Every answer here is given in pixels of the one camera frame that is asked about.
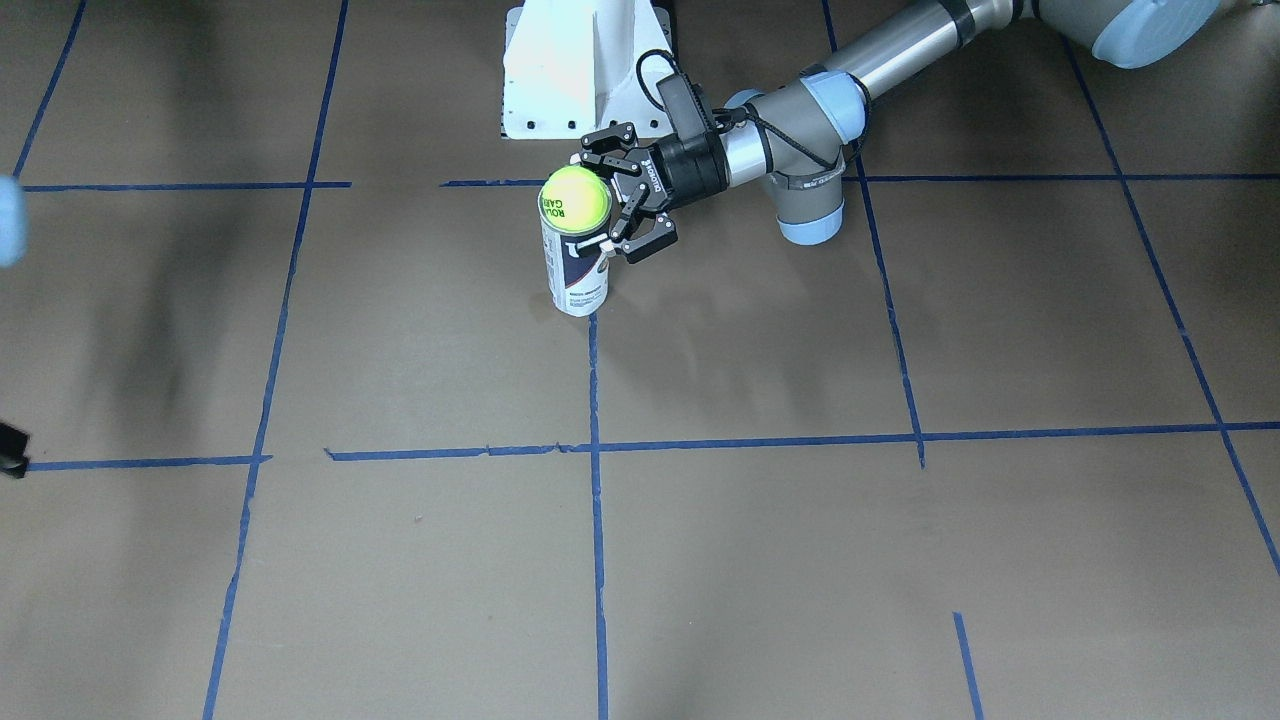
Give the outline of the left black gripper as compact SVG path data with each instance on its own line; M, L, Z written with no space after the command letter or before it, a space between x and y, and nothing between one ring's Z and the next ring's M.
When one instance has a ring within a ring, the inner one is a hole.
M640 177L640 161L628 159L635 150L634 123L614 123L580 138L579 167L609 179L618 173ZM600 242L600 251L639 264L668 249L678 240L675 222L666 211L685 208L724 192L730 173L724 147L718 135L681 140L667 135L643 149L652 165L646 186L636 188L625 201L618 219Z

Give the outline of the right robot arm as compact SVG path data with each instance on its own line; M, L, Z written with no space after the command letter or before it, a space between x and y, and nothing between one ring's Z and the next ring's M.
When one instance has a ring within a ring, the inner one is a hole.
M28 249L26 192L13 176L1 176L1 268L14 266Z

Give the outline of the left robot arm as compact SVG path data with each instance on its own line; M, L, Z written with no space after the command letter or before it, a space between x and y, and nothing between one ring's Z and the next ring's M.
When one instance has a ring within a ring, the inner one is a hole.
M669 70L645 87L672 132L640 145L630 124L586 135L573 158L608 183L618 215L562 234L571 258L628 263L671 246L671 213L732 187L764 181L782 236L822 243L841 224L846 149L858 149L873 102L979 35L1034 18L1123 69L1179 49L1220 12L1217 1L915 1L767 94L707 104L666 50Z

